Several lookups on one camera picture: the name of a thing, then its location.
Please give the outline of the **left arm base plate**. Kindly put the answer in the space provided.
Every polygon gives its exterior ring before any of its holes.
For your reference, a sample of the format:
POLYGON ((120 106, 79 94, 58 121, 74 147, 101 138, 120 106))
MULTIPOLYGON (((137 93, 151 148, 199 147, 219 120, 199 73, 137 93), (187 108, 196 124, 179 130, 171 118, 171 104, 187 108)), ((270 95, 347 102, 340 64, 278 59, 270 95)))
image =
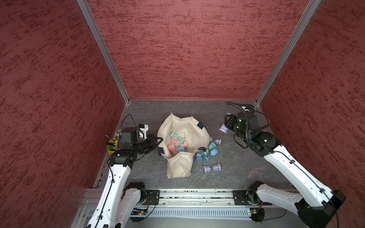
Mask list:
POLYGON ((160 199, 160 190, 141 190, 140 200, 136 205, 138 206, 148 206, 148 205, 158 205, 160 199))

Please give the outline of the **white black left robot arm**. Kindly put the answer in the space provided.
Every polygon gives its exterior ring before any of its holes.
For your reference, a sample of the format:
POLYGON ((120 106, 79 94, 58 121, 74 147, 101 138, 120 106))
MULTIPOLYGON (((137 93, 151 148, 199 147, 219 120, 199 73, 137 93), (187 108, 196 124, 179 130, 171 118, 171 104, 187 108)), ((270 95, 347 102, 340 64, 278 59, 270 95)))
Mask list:
POLYGON ((139 154, 146 155, 163 138, 149 134, 146 139, 137 140, 135 133, 131 137, 116 138, 115 151, 111 154, 106 185, 95 212, 87 223, 87 228, 123 228, 138 202, 146 198, 145 185, 142 182, 125 183, 139 154))

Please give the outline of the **cream canvas tote bag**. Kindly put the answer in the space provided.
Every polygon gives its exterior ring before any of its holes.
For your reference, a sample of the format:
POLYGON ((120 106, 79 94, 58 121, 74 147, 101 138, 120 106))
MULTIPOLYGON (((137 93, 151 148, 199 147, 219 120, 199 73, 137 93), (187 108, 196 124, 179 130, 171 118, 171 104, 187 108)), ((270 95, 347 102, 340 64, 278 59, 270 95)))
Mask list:
POLYGON ((192 116, 180 118, 170 114, 157 136, 163 140, 158 145, 158 153, 167 160, 169 179, 191 176, 195 154, 210 143, 204 124, 192 116))

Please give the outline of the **purple hourglass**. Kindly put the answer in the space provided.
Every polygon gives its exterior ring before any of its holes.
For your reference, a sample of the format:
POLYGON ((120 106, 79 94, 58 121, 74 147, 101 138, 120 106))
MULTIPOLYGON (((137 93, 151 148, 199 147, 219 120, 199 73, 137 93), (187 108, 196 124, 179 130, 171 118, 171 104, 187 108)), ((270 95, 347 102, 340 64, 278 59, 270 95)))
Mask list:
POLYGON ((222 124, 221 127, 219 128, 219 130, 226 134, 228 131, 228 128, 225 126, 225 124, 222 124))
POLYGON ((216 145, 221 145, 222 139, 221 138, 213 138, 213 137, 210 137, 210 142, 213 142, 216 145))
POLYGON ((221 171, 221 165, 219 163, 213 165, 212 167, 208 166, 208 165, 204 165, 203 166, 203 171, 204 171, 205 174, 208 174, 211 171, 220 172, 221 171))

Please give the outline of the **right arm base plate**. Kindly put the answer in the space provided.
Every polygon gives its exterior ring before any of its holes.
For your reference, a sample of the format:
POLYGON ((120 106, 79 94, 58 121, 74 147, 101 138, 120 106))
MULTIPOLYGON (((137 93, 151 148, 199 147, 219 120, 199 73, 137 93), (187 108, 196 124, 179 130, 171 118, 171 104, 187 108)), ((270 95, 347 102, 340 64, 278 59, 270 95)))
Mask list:
POLYGON ((233 200, 236 206, 271 206, 271 203, 259 199, 255 191, 233 190, 233 200))

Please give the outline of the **purple hourglass front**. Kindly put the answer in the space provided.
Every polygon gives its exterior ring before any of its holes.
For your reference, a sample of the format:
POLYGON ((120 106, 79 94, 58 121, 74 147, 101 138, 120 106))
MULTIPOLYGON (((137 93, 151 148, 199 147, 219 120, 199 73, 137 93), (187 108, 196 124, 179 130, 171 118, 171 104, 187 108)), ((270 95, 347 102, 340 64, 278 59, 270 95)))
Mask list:
POLYGON ((205 174, 208 174, 211 171, 220 172, 221 171, 221 165, 219 163, 213 165, 212 167, 208 166, 208 165, 204 165, 203 166, 203 171, 204 171, 205 174))

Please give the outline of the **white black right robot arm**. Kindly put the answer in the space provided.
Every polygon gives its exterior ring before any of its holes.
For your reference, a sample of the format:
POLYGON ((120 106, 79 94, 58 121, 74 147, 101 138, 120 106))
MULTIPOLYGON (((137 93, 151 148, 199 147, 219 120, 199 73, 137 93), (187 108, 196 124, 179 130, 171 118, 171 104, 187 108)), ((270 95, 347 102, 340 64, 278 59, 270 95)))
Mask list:
POLYGON ((294 186, 297 193, 275 189, 262 181, 254 182, 244 199, 250 205, 270 203, 296 214, 309 228, 325 228, 345 202, 345 195, 332 190, 307 171, 286 149, 280 140, 260 127, 255 108, 249 104, 226 102, 238 108, 237 115, 225 116, 225 128, 234 132, 245 143, 242 148, 251 149, 259 157, 271 163, 294 186))

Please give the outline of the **purple hourglass back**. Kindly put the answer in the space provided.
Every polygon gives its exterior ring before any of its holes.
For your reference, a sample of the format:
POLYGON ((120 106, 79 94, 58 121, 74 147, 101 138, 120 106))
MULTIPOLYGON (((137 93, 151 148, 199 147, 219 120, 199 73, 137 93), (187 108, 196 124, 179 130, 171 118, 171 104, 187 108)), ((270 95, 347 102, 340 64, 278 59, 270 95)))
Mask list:
POLYGON ((216 145, 221 145, 222 139, 221 138, 213 138, 213 137, 210 137, 210 142, 213 142, 216 145))

